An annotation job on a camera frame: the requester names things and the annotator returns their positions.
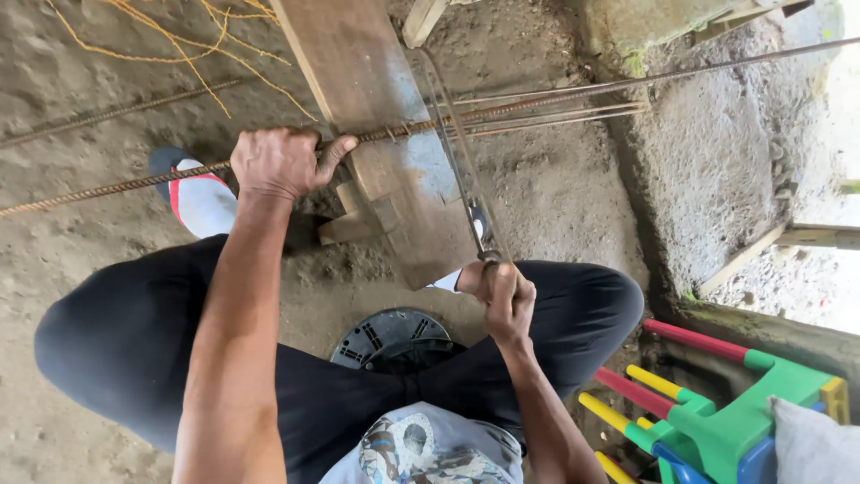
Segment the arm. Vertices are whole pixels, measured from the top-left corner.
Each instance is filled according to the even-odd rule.
[[[317,164],[317,141],[294,127],[242,133],[230,157],[242,191],[194,336],[174,482],[286,482],[274,389],[286,227],[293,201],[357,144],[341,137]]]
[[[542,484],[609,481],[568,409],[538,366],[529,338],[537,291],[513,264],[464,269],[458,290],[487,305],[487,329],[511,376],[529,446],[531,467]]]

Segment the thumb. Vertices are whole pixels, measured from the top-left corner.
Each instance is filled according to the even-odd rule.
[[[322,151],[319,163],[316,164],[316,177],[325,184],[331,181],[331,177],[335,174],[335,167],[341,162],[347,153],[351,152],[359,145],[359,139],[355,136],[345,134]]]
[[[508,320],[513,316],[513,295],[517,290],[517,273],[512,264],[502,264],[495,272],[487,316]]]

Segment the gray t-shirt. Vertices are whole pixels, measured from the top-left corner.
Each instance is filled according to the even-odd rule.
[[[519,443],[428,403],[383,415],[320,484],[522,484]]]

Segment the black pants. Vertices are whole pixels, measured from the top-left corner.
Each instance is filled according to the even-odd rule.
[[[226,235],[99,270],[48,310],[36,362],[74,401],[173,451],[188,359]],[[589,380],[642,316],[642,291],[592,264],[517,264],[537,286],[531,338],[562,397]],[[278,427],[291,484],[315,484],[383,413],[424,400],[522,438],[490,338],[409,377],[347,369],[278,345]]]

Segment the right hand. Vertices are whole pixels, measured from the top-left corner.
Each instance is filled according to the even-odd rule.
[[[330,182],[337,164],[359,141],[341,136],[317,162],[314,150],[319,140],[320,133],[309,128],[243,131],[230,155],[240,196],[275,196],[293,202]]]
[[[500,348],[529,338],[538,291],[517,266],[499,264],[485,274],[488,285],[487,332]]]

